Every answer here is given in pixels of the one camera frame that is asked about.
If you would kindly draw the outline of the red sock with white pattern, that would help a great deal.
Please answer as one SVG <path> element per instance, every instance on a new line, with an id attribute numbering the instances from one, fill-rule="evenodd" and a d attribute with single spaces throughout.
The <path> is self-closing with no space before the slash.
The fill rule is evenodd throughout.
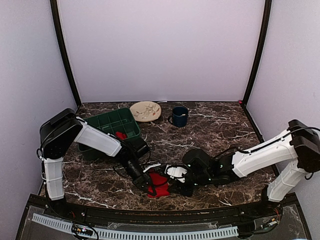
<path id="1" fill-rule="evenodd" d="M 115 136 L 116 136 L 117 138 L 119 138 L 120 140 L 125 140 L 125 139 L 128 138 L 128 136 L 127 136 L 125 133 L 119 132 L 119 131 L 116 131 L 116 132 L 115 132 Z"/>

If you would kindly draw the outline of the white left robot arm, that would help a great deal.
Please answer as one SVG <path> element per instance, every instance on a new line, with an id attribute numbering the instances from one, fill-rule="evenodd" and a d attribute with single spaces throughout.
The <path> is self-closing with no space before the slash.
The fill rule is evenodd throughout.
<path id="1" fill-rule="evenodd" d="M 150 150 L 141 137 L 123 140 L 105 133 L 77 116 L 70 108 L 45 122 L 40 127 L 39 134 L 40 146 L 36 155 L 42 161 L 46 195 L 53 201 L 50 208 L 58 217 L 67 218 L 71 213 L 70 206 L 62 199 L 65 197 L 63 160 L 72 143 L 88 146 L 116 158 L 138 189 L 156 196 L 156 187 L 150 175 L 139 163 L 139 159 Z"/>

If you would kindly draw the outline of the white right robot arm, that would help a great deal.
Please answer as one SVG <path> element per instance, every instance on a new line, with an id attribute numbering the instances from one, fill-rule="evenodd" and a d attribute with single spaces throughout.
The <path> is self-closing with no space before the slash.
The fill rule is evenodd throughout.
<path id="1" fill-rule="evenodd" d="M 296 119 L 268 141 L 246 150 L 232 150 L 210 157 L 202 149 L 192 149 L 183 156 L 182 165 L 167 165 L 164 172 L 176 181 L 181 195 L 190 196 L 195 186 L 228 185 L 263 168 L 288 162 L 266 187 L 265 198 L 255 205 L 255 213 L 266 217 L 302 179 L 308 180 L 320 170 L 320 130 Z"/>

